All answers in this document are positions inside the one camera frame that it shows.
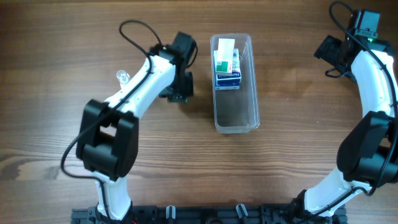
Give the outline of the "green Zam-Buk box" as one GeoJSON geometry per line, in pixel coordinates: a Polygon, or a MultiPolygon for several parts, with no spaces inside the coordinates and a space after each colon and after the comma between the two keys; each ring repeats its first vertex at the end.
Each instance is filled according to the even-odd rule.
{"type": "Polygon", "coordinates": [[[169,103],[187,103],[188,102],[188,98],[186,96],[181,96],[181,95],[169,95],[167,97],[167,101],[169,103]]]}

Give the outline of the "blue lozenge box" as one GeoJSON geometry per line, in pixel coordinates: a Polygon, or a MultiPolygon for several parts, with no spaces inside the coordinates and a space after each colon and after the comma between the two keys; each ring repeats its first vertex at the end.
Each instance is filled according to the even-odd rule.
{"type": "Polygon", "coordinates": [[[215,90],[238,90],[240,88],[240,83],[223,83],[215,84],[215,90]]]}

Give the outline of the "white green medicine box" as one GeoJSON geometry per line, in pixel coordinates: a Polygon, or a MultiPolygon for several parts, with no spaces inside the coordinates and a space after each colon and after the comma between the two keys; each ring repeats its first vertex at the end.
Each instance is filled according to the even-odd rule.
{"type": "Polygon", "coordinates": [[[234,39],[219,39],[216,59],[217,75],[232,74],[234,43],[234,39]]]}

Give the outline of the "white Hansaplast plaster box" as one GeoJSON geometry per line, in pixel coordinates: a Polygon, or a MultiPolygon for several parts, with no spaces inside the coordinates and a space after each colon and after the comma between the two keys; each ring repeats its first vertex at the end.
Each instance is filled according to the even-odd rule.
{"type": "Polygon", "coordinates": [[[233,62],[231,75],[216,75],[216,84],[230,84],[230,83],[240,83],[241,82],[241,68],[239,59],[239,49],[234,49],[233,52],[233,62]]]}

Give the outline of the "white spray bottle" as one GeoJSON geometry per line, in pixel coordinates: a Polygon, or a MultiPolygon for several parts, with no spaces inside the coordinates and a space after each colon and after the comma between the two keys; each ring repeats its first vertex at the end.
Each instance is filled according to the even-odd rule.
{"type": "Polygon", "coordinates": [[[125,70],[119,70],[116,72],[116,78],[119,80],[121,88],[124,88],[130,81],[130,76],[125,70]]]}

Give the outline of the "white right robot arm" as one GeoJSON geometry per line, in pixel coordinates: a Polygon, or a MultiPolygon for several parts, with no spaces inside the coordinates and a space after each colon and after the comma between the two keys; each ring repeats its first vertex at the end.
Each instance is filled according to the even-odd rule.
{"type": "Polygon", "coordinates": [[[327,36],[314,56],[357,83],[363,117],[341,143],[332,172],[292,202],[291,216],[300,210],[303,222],[332,217],[354,196],[371,196],[384,184],[397,182],[394,53],[388,41],[378,39],[379,12],[350,12],[347,27],[329,12],[345,39],[327,36]]]}

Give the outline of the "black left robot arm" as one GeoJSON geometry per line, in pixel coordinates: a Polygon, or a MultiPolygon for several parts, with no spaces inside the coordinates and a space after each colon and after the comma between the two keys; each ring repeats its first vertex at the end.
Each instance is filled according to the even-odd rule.
{"type": "Polygon", "coordinates": [[[88,221],[132,221],[126,176],[138,154],[139,120],[157,97],[185,103],[193,96],[193,75],[187,69],[196,51],[193,37],[179,32],[172,44],[158,43],[145,52],[143,66],[117,93],[85,105],[75,143],[76,157],[90,171],[98,193],[88,221]]]}

